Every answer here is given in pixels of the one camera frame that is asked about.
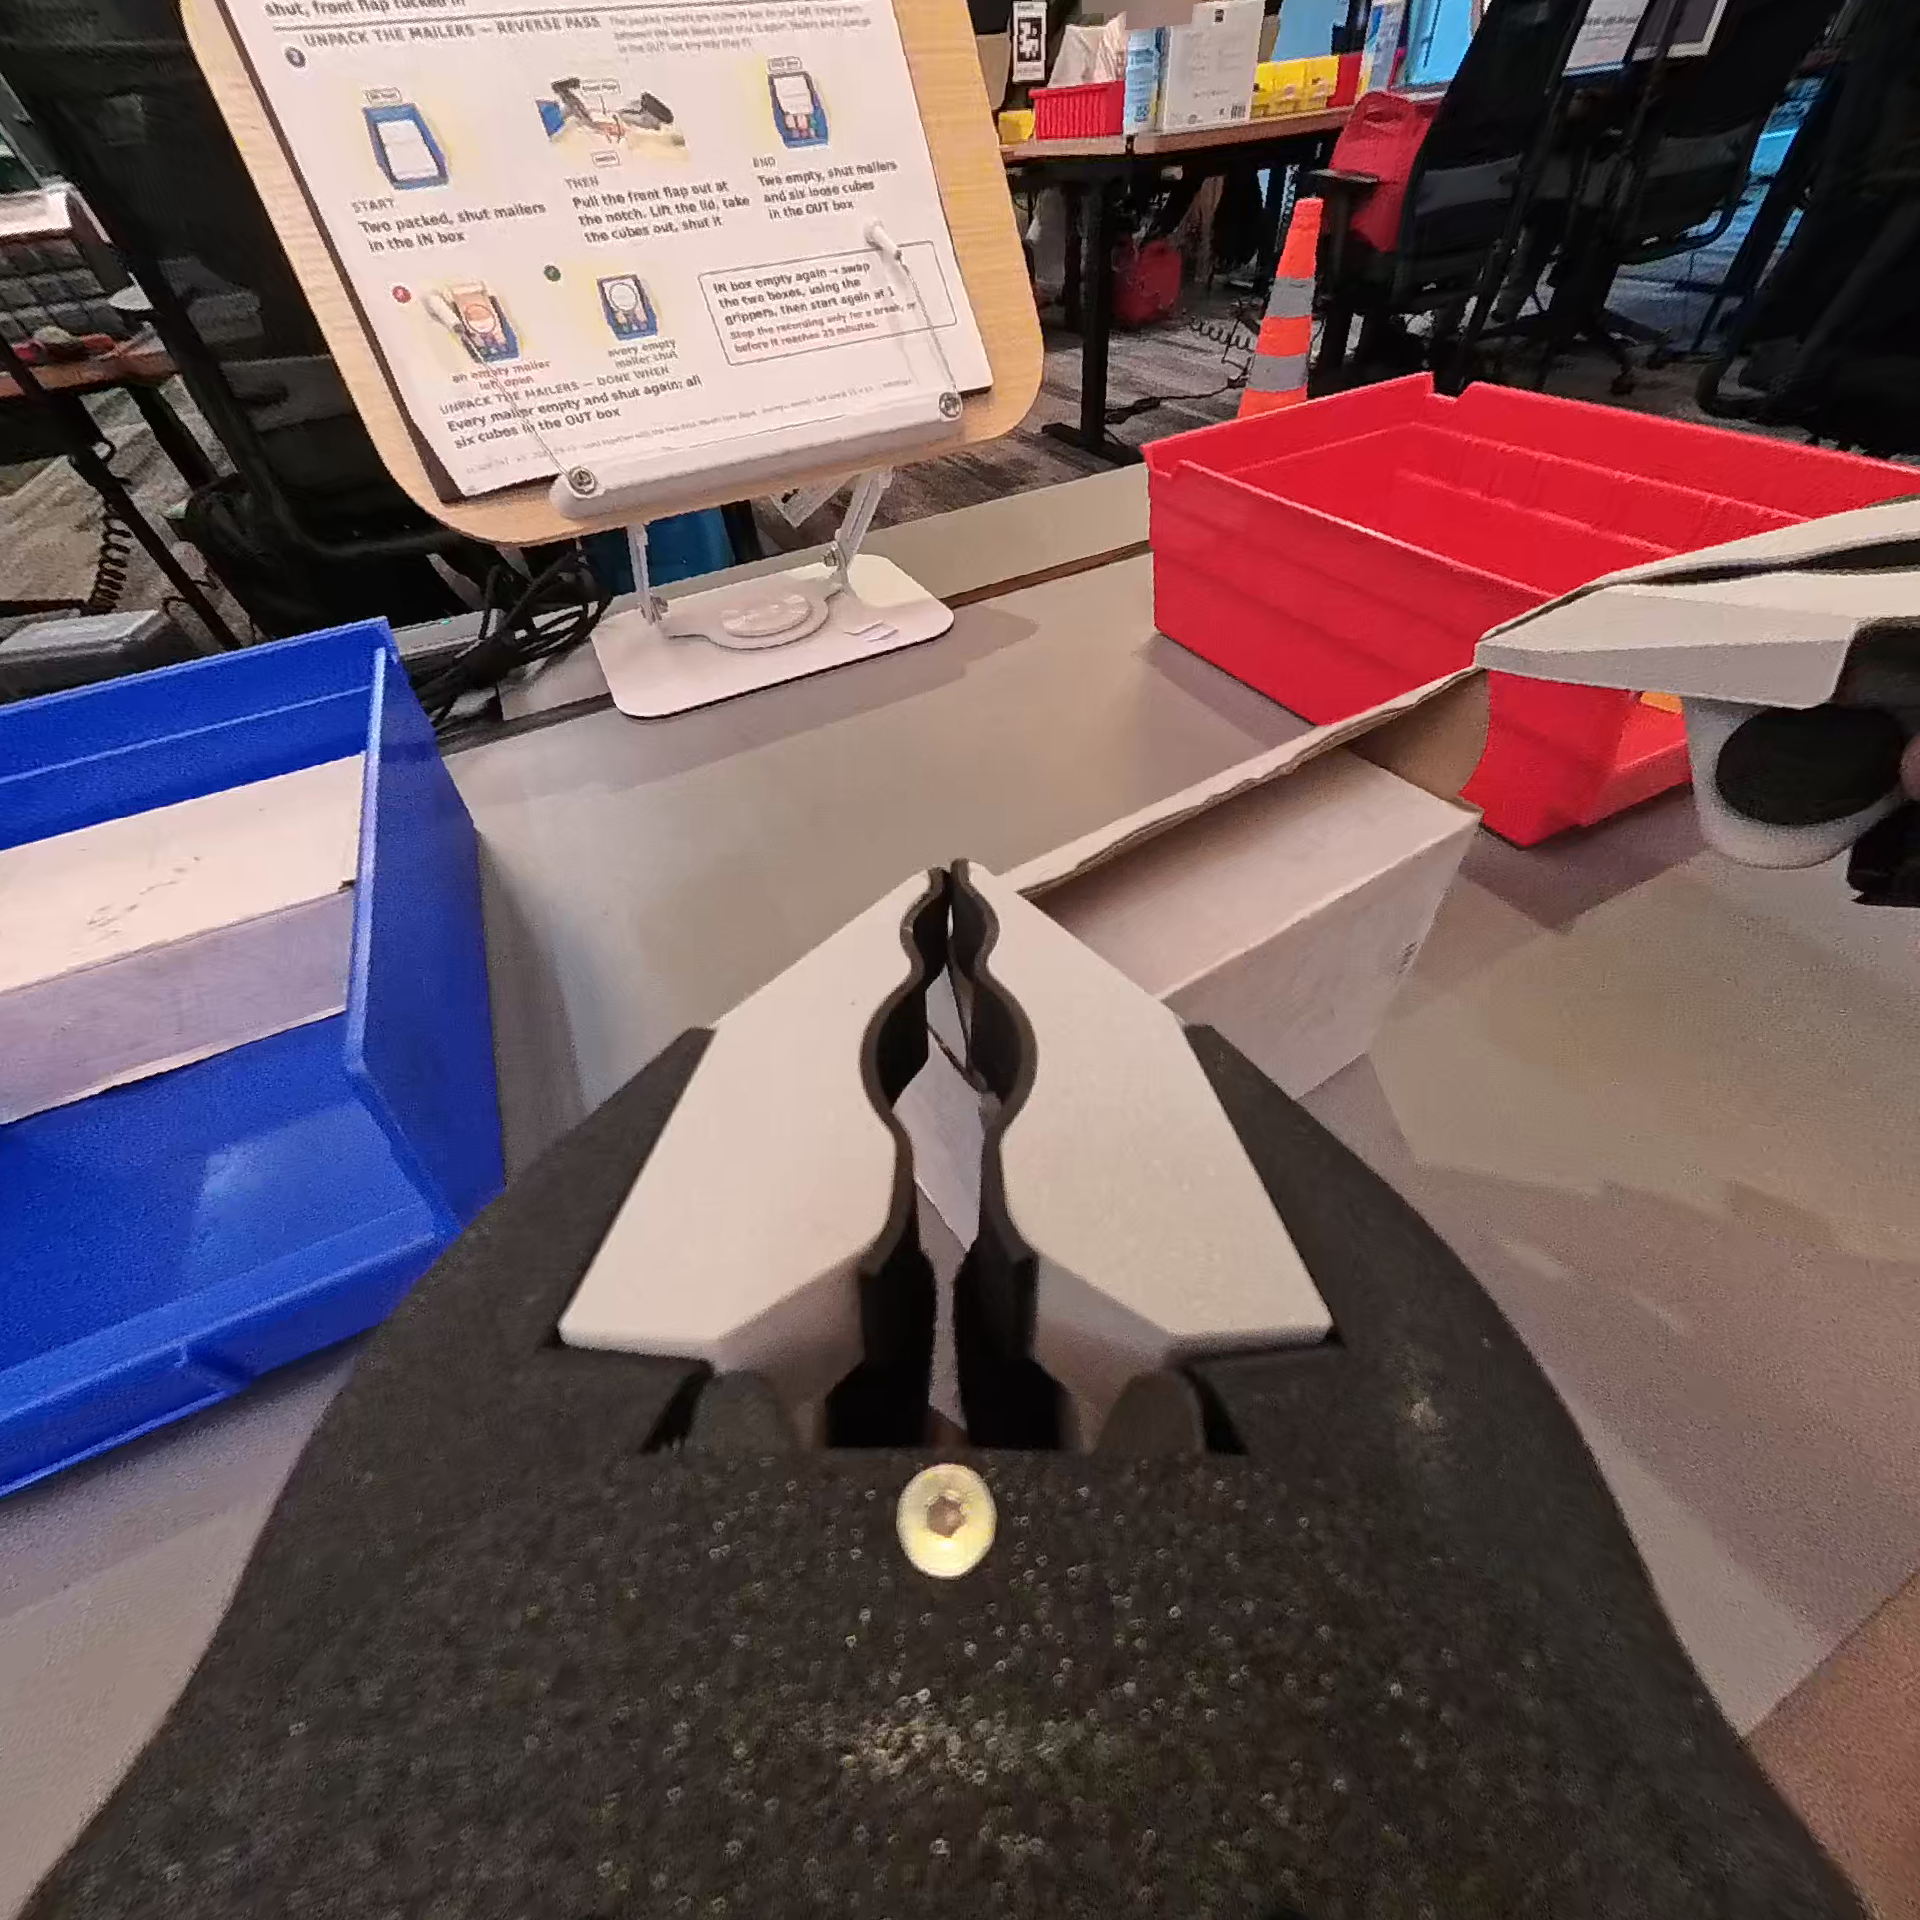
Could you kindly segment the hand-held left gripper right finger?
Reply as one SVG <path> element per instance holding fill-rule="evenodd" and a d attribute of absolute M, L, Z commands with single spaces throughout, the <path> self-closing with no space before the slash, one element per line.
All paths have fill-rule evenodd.
<path fill-rule="evenodd" d="M 949 1314 L 975 1442 L 1092 1442 L 1135 1383 L 1333 1338 L 1179 1011 L 975 864 L 949 976 L 982 1088 Z"/>

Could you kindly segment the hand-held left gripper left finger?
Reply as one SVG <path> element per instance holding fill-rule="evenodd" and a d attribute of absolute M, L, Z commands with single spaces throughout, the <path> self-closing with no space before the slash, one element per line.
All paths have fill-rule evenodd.
<path fill-rule="evenodd" d="M 701 1037 L 558 1318 L 571 1350 L 760 1378 L 828 1442 L 920 1442 L 941 1293 L 897 1115 L 949 876 L 910 876 Z"/>

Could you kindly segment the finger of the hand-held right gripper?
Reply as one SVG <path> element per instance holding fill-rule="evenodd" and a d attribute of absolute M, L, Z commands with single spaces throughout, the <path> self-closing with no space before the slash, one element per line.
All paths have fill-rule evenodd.
<path fill-rule="evenodd" d="M 1492 672 L 1675 693 L 1749 707 L 1815 707 L 1867 628 L 1915 624 L 1915 579 L 1741 579 L 1598 587 L 1477 642 Z"/>
<path fill-rule="evenodd" d="M 1777 572 L 1915 572 L 1915 501 L 1806 519 L 1643 571 L 1648 587 L 1734 587 Z"/>

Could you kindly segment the white cardboard mailer box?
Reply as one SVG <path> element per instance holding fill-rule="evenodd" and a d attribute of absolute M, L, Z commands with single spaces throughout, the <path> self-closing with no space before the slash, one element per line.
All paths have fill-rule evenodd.
<path fill-rule="evenodd" d="M 906 802 L 1286 1093 L 1380 1037 L 1487 805 L 1488 672 L 1306 716 L 1148 624 L 1148 562 L 976 601 L 894 670 Z"/>
<path fill-rule="evenodd" d="M 345 1011 L 365 755 L 4 849 L 4 1123 Z"/>

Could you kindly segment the red plastic bin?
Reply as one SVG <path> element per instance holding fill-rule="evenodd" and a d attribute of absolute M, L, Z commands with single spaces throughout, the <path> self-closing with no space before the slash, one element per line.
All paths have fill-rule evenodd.
<path fill-rule="evenodd" d="M 1691 701 L 1477 667 L 1477 642 L 1677 556 L 1915 501 L 1915 469 L 1428 372 L 1148 451 L 1153 624 L 1315 726 L 1459 670 L 1492 734 L 1465 802 L 1515 846 L 1692 783 Z M 1915 661 L 1867 628 L 1847 667 Z"/>

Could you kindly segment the blue plastic bin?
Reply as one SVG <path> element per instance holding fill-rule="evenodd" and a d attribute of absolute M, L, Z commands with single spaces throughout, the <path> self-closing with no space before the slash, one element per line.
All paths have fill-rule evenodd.
<path fill-rule="evenodd" d="M 476 830 L 385 621 L 4 707 L 4 849 L 345 755 L 345 1011 L 4 1123 L 4 1495 L 371 1333 L 506 1187 Z"/>

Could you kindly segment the black office chair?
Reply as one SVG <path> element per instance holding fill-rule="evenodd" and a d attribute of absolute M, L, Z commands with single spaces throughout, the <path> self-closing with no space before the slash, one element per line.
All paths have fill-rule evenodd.
<path fill-rule="evenodd" d="M 1324 200 L 1310 397 L 1409 371 L 1461 392 L 1487 371 L 1492 304 L 1555 156 L 1587 17 L 1591 3 L 1487 9 L 1412 170 L 1395 254 L 1345 230 L 1333 167 L 1310 179 Z"/>

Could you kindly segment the orange traffic cone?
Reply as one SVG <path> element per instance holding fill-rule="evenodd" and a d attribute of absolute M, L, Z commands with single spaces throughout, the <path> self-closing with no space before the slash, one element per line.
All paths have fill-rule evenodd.
<path fill-rule="evenodd" d="M 1300 197 L 1286 226 L 1235 418 L 1279 417 L 1310 402 L 1321 230 L 1324 200 Z"/>

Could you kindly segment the red jacket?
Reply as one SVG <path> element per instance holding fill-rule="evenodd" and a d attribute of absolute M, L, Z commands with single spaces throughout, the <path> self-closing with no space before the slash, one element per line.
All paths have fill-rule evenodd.
<path fill-rule="evenodd" d="M 1333 150 L 1345 230 L 1375 254 L 1395 254 L 1412 170 L 1445 108 L 1438 88 L 1375 88 L 1357 95 Z"/>

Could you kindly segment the teal blue object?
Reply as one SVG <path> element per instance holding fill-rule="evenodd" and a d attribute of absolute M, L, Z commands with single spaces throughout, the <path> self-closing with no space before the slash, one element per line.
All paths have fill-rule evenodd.
<path fill-rule="evenodd" d="M 583 538 L 598 580 L 624 595 L 637 594 L 637 562 L 628 531 Z M 647 567 L 656 587 L 692 580 L 738 562 L 725 507 L 667 516 L 647 524 Z"/>

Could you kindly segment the white carton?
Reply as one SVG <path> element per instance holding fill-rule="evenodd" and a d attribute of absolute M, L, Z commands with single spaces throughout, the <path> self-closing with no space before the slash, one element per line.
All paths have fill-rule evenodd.
<path fill-rule="evenodd" d="M 1153 131 L 1223 131 L 1251 120 L 1261 3 L 1200 9 L 1164 31 Z"/>

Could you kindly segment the wooden background table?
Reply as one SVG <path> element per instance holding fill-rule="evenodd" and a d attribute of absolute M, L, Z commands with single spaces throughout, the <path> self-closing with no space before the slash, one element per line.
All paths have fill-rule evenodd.
<path fill-rule="evenodd" d="M 1141 465 L 1141 448 L 1111 435 L 1110 422 L 1110 356 L 1117 334 L 1117 239 L 1132 197 L 1166 179 L 1184 185 L 1221 180 L 1235 170 L 1260 170 L 1261 249 L 1260 280 L 1269 289 L 1286 248 L 1291 208 L 1306 172 L 1333 157 L 1356 108 L 1321 108 L 1261 116 L 1216 131 L 1141 131 L 1092 140 L 1029 140 L 1003 145 L 1014 180 L 1056 185 L 1065 197 L 1065 327 L 1076 334 L 1076 418 L 1048 422 L 1042 435 L 1105 465 Z"/>

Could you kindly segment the round table with instruction sheet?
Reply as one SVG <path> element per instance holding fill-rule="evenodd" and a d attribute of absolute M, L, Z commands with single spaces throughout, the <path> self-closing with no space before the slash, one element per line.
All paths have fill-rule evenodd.
<path fill-rule="evenodd" d="M 617 531 L 637 519 L 705 513 L 810 486 L 840 490 L 855 474 L 906 469 L 975 444 L 1003 440 L 1029 417 L 1042 383 L 1042 334 L 1041 312 L 1029 297 L 1014 197 L 999 179 L 999 145 L 988 125 L 988 93 L 976 72 L 970 17 L 962 3 L 894 3 L 894 11 L 946 213 L 953 266 L 992 371 L 988 389 L 962 397 L 953 418 L 925 431 L 920 440 L 894 435 L 840 444 L 815 453 L 788 453 L 783 465 L 761 474 L 738 469 L 676 477 L 638 507 L 589 501 L 583 519 L 571 519 L 552 503 L 552 480 L 471 501 L 438 495 L 438 469 L 418 451 L 415 431 L 389 385 L 380 348 L 371 334 L 351 277 L 338 268 L 331 239 L 303 197 L 303 180 L 274 126 L 271 102 L 230 31 L 224 3 L 181 3 L 181 26 L 389 477 L 448 531 L 489 545 L 540 545 Z"/>

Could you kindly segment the printed instruction sheet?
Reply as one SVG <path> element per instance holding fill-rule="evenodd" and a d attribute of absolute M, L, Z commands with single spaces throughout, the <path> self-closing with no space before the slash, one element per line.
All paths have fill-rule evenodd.
<path fill-rule="evenodd" d="M 992 389 L 897 3 L 218 3 L 434 490 Z"/>

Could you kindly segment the black keyboard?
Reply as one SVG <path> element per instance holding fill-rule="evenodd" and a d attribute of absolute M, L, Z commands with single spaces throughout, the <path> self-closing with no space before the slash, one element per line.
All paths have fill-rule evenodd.
<path fill-rule="evenodd" d="M 4 235 L 4 339 L 27 349 L 52 327 L 68 339 L 122 339 L 122 318 L 68 230 L 12 230 Z"/>

